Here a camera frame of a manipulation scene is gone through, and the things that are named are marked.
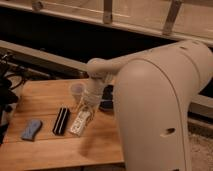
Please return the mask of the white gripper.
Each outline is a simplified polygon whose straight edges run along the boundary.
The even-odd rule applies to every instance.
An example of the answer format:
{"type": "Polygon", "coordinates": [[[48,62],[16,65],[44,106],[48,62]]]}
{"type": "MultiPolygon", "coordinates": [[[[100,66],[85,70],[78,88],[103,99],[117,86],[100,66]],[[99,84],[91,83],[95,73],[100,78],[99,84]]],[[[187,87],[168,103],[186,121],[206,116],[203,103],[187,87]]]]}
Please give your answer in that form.
{"type": "Polygon", "coordinates": [[[80,101],[79,109],[95,114],[104,91],[102,81],[87,81],[80,101]]]}

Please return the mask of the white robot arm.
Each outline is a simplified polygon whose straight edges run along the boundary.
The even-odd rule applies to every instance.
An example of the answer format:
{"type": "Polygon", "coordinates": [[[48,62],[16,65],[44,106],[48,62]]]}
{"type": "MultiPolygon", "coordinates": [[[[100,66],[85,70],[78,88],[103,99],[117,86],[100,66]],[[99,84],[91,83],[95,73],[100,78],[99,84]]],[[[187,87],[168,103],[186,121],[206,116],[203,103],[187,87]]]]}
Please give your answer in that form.
{"type": "Polygon", "coordinates": [[[108,75],[127,171],[192,171],[187,112],[213,77],[213,52],[180,41],[126,56],[87,63],[84,99],[100,102],[108,75]]]}

